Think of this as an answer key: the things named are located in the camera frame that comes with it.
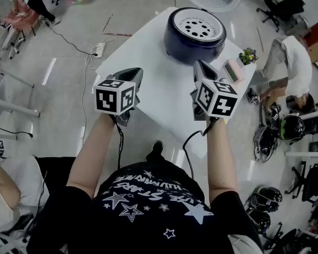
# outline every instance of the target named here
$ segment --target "black shoe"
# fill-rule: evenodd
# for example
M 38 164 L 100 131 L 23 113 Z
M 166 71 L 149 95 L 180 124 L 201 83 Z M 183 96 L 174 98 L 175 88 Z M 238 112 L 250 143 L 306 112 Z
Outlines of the black shoe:
M 155 151 L 156 153 L 161 155 L 161 153 L 163 152 L 163 149 L 164 149 L 164 145 L 163 145 L 162 141 L 157 140 L 154 142 L 154 144 L 152 146 L 152 151 Z

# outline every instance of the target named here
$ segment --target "black helmet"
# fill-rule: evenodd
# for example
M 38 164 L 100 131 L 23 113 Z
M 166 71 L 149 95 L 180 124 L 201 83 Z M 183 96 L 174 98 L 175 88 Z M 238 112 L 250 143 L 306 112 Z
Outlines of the black helmet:
M 282 201 L 281 192 L 270 186 L 257 187 L 248 199 L 248 205 L 261 212 L 275 212 Z
M 268 213 L 260 212 L 254 208 L 249 207 L 246 210 L 246 213 L 249 215 L 252 220 L 255 228 L 259 234 L 265 234 L 267 229 L 271 225 L 271 219 Z
M 304 136 L 304 121 L 293 115 L 285 116 L 280 124 L 280 138 L 284 140 L 292 140 L 294 142 L 300 140 Z

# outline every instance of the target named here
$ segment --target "helmet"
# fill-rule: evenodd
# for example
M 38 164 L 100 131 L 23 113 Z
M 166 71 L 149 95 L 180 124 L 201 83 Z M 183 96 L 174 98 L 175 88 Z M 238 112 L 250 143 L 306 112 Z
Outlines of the helmet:
M 284 140 L 292 140 L 296 142 L 303 138 L 305 131 L 304 121 L 293 115 L 285 116 L 281 120 L 280 138 Z
M 267 229 L 271 226 L 271 219 L 269 214 L 260 212 L 251 207 L 246 210 L 246 213 L 249 215 L 258 233 L 265 234 Z
M 257 187 L 248 199 L 249 207 L 255 208 L 261 212 L 275 212 L 282 201 L 281 192 L 270 186 Z
M 254 136 L 254 156 L 262 163 L 267 162 L 278 145 L 279 131 L 270 126 L 259 127 Z

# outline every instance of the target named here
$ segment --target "black chair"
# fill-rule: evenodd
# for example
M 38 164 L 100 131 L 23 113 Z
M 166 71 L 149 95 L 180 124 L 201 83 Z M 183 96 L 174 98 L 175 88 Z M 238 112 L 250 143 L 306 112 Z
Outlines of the black chair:
M 305 169 L 306 169 L 306 162 L 302 161 L 303 171 L 300 175 L 299 172 L 295 167 L 292 167 L 292 171 L 297 176 L 297 182 L 292 187 L 290 191 L 285 191 L 285 194 L 291 194 L 294 190 L 297 190 L 297 194 L 293 195 L 292 198 L 297 198 L 302 186 L 303 188 L 303 195 L 302 195 L 302 201 L 308 201 L 311 202 L 315 206 L 318 204 L 318 200 L 314 201 L 311 199 L 312 196 L 318 196 L 318 164 L 315 164 L 313 168 L 310 168 L 307 177 L 305 178 Z
M 296 239 L 297 230 L 293 229 L 286 233 L 283 237 L 283 232 L 280 231 L 282 224 L 280 223 L 280 227 L 278 229 L 278 232 L 276 233 L 275 237 L 273 239 L 269 239 L 269 242 L 267 242 L 264 246 L 264 250 L 270 250 L 272 249 L 272 252 L 270 254 L 283 254 L 288 253 L 288 251 L 284 251 L 286 246 L 290 243 L 293 243 Z
M 279 32 L 280 26 L 278 18 L 287 22 L 291 19 L 293 14 L 304 12 L 303 6 L 305 3 L 303 0 L 283 0 L 277 4 L 272 0 L 264 0 L 264 2 L 270 10 L 264 11 L 261 8 L 257 8 L 257 12 L 261 11 L 265 13 L 268 17 L 263 20 L 263 23 L 271 19 L 277 27 L 277 32 Z

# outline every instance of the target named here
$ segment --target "person's arm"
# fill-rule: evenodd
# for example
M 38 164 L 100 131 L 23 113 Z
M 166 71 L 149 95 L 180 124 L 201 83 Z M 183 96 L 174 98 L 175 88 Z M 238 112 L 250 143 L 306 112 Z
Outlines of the person's arm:
M 113 129 L 111 117 L 101 114 L 73 163 L 67 186 L 77 187 L 93 198 Z
M 14 10 L 14 13 L 17 13 L 19 12 L 19 3 L 17 0 L 11 0 L 12 3 L 13 3 L 13 10 Z
M 11 177 L 0 166 L 0 193 L 11 209 L 14 209 L 20 202 L 21 192 Z
M 286 95 L 286 87 L 277 88 L 273 90 L 270 94 L 269 100 L 267 101 L 267 104 L 265 105 L 265 109 L 271 113 L 270 106 L 279 98 Z
M 210 203 L 223 192 L 237 191 L 235 164 L 224 119 L 219 119 L 207 133 L 207 169 Z

